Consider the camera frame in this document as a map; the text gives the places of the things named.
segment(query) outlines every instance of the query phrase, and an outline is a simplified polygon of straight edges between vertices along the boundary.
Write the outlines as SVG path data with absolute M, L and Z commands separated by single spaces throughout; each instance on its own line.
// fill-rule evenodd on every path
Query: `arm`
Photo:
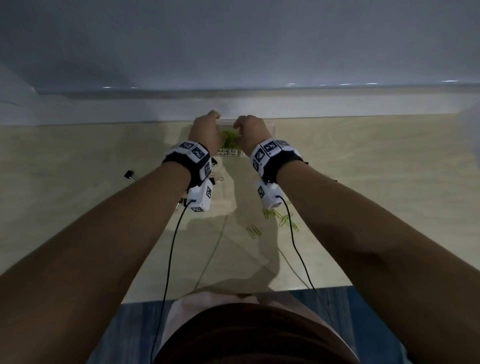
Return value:
M 223 139 L 211 111 L 189 139 L 210 155 Z M 85 363 L 190 183 L 167 162 L 108 198 L 0 277 L 0 358 Z
M 241 118 L 240 142 L 249 154 L 270 134 L 261 119 Z M 284 165 L 277 182 L 315 237 L 420 363 L 480 361 L 478 270 L 301 161 Z

